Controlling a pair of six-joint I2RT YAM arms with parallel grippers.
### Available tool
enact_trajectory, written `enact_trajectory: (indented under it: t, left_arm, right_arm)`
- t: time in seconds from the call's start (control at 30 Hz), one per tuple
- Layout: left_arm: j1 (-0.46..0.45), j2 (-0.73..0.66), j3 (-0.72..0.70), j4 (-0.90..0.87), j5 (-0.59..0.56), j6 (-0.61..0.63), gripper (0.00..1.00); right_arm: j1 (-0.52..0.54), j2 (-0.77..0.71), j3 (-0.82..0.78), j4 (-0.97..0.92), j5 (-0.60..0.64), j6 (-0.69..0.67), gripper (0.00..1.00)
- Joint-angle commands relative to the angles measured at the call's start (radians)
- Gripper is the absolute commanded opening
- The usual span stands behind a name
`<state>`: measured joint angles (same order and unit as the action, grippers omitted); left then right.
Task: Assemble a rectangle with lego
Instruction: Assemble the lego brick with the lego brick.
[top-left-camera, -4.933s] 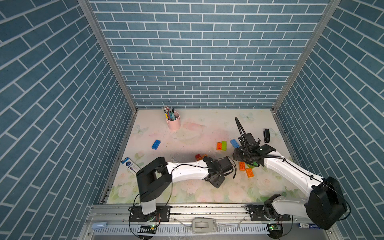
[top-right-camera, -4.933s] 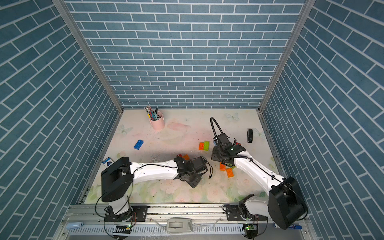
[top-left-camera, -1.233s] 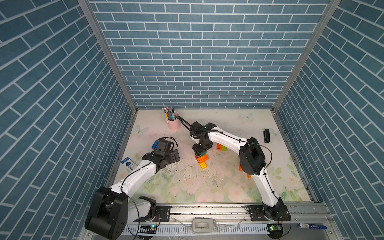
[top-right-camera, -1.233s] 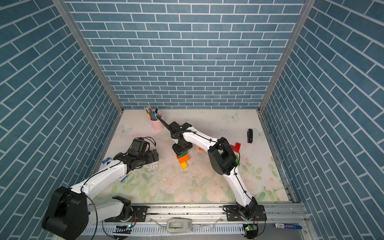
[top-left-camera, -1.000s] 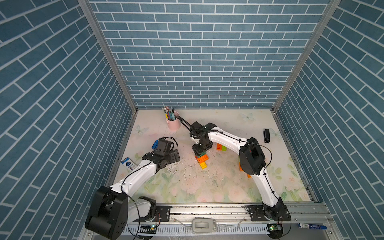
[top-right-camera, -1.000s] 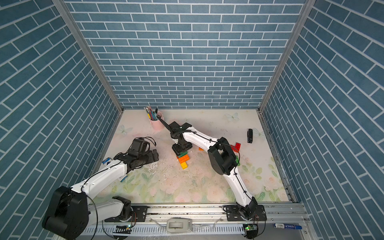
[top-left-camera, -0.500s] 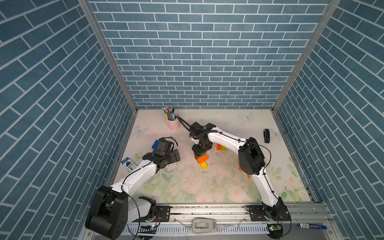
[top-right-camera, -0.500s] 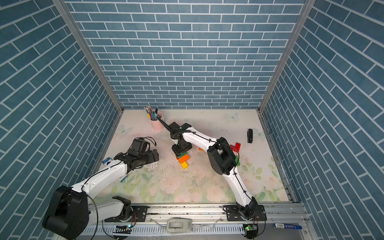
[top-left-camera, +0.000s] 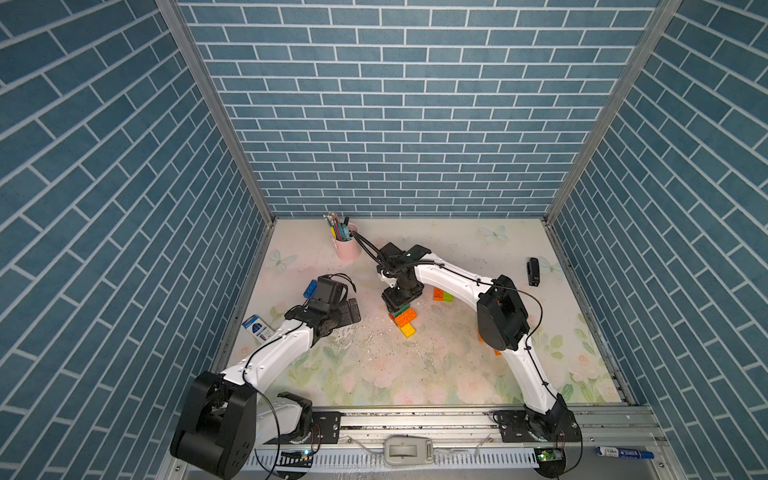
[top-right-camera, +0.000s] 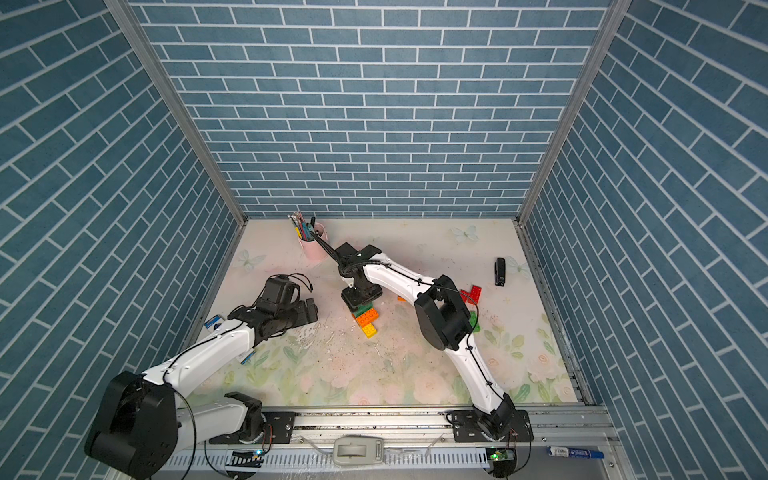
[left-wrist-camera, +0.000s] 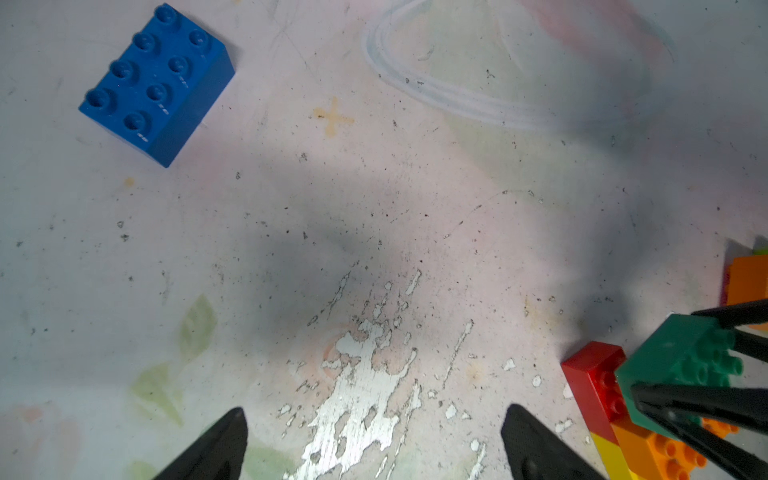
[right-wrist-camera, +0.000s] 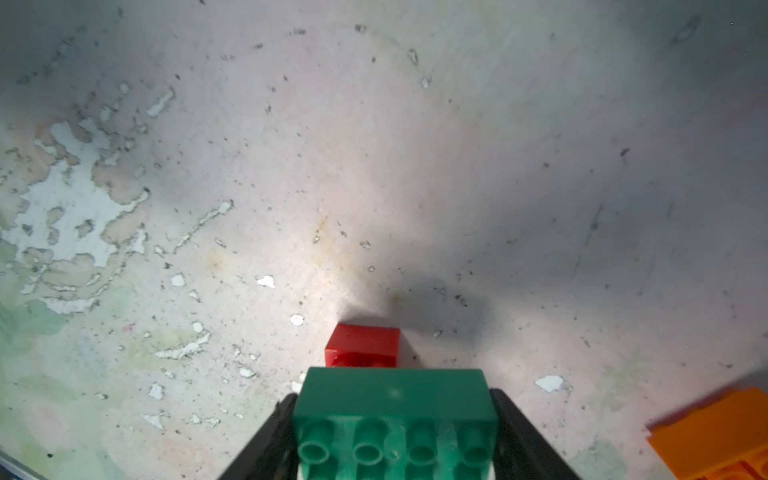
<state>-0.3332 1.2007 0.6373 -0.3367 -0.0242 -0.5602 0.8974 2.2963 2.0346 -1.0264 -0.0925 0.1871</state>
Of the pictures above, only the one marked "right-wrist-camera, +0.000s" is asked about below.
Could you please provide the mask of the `orange lego brick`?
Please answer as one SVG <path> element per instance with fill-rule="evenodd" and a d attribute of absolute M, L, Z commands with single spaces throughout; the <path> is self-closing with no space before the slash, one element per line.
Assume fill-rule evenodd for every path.
<path fill-rule="evenodd" d="M 652 428 L 648 443 L 677 479 L 765 479 L 767 394 L 734 390 Z"/>

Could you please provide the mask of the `dark green lego brick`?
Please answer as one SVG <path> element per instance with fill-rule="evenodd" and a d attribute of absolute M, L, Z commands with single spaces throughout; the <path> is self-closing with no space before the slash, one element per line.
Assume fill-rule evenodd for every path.
<path fill-rule="evenodd" d="M 292 425 L 305 479 L 486 479 L 499 418 L 477 369 L 312 367 Z"/>

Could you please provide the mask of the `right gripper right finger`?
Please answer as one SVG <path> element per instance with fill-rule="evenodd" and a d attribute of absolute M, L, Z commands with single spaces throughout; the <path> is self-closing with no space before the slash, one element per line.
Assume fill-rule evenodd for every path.
<path fill-rule="evenodd" d="M 580 480 L 501 389 L 490 390 L 499 417 L 493 467 L 498 480 Z"/>

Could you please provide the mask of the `red lego brick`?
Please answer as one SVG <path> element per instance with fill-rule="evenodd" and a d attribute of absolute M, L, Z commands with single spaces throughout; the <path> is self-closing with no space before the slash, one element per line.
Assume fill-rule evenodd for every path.
<path fill-rule="evenodd" d="M 396 368 L 401 331 L 338 324 L 325 347 L 326 367 Z"/>

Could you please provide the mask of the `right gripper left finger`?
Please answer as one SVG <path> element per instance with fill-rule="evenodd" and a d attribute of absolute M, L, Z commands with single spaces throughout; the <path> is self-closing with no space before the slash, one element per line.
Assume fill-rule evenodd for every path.
<path fill-rule="evenodd" d="M 296 480 L 299 456 L 292 415 L 299 398 L 288 394 L 247 445 L 218 477 L 219 480 Z"/>

